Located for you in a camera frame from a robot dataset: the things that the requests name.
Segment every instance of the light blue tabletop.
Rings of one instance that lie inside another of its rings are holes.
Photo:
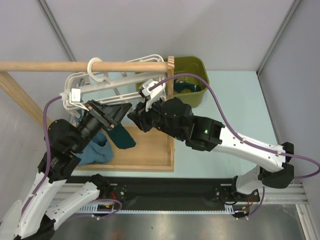
[[[210,86],[215,92],[222,110],[231,126],[239,133],[259,141],[276,144],[276,137],[267,107],[254,71],[208,71]],[[119,89],[121,94],[135,92],[134,86]],[[97,93],[90,97],[97,98]],[[206,91],[202,103],[193,108],[194,115],[209,117],[223,122],[217,106]],[[125,118],[123,124],[132,124]],[[255,167],[255,164],[220,152],[192,150],[175,140],[174,172],[128,171],[80,171],[73,176],[101,174],[111,177],[165,177],[165,178],[233,178]]]

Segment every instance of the gray floor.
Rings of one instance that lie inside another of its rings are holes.
[[[304,240],[305,236],[295,205],[264,205],[249,220],[206,214],[116,214],[100,221],[78,217],[65,222],[53,239]]]

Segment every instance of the green bin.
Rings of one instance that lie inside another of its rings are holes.
[[[195,74],[203,78],[208,84],[209,79],[205,65],[202,60],[195,56],[182,56],[174,58],[174,74]],[[199,80],[191,76],[179,77],[178,81],[187,82],[190,84],[200,85],[201,91],[191,92],[190,89],[184,89],[181,93],[173,92],[174,98],[179,98],[185,104],[189,104],[191,107],[195,108],[201,103],[207,87]],[[137,83],[135,88],[139,91],[139,87],[142,83]]]

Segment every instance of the wooden beam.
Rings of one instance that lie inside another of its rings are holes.
[[[84,61],[0,61],[0,72],[86,72]],[[167,62],[95,62],[92,72],[165,73]]]
[[[168,70],[167,76],[171,77],[175,74],[175,57],[168,56]],[[174,80],[170,80],[167,82],[167,99],[172,99],[174,97]],[[170,161],[170,166],[174,166],[175,163],[175,139],[171,136],[167,136],[167,154],[168,154],[168,161]]]
[[[39,125],[43,126],[43,111],[6,71],[0,71],[0,87]]]

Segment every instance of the olive green laundry basket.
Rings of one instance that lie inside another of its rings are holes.
[[[195,74],[203,78],[208,84],[209,79],[207,75],[207,71],[205,69],[205,65],[202,60],[195,56],[182,56],[174,58],[174,74]],[[173,97],[181,99],[181,101],[185,104],[189,104],[191,107],[197,107],[207,91],[207,87],[199,80],[191,76],[183,76],[179,77],[178,81],[187,82],[194,85],[199,85],[201,87],[200,91],[191,92],[190,89],[184,89],[181,93],[173,92]],[[142,82],[137,83],[135,88],[139,91],[139,87]]]

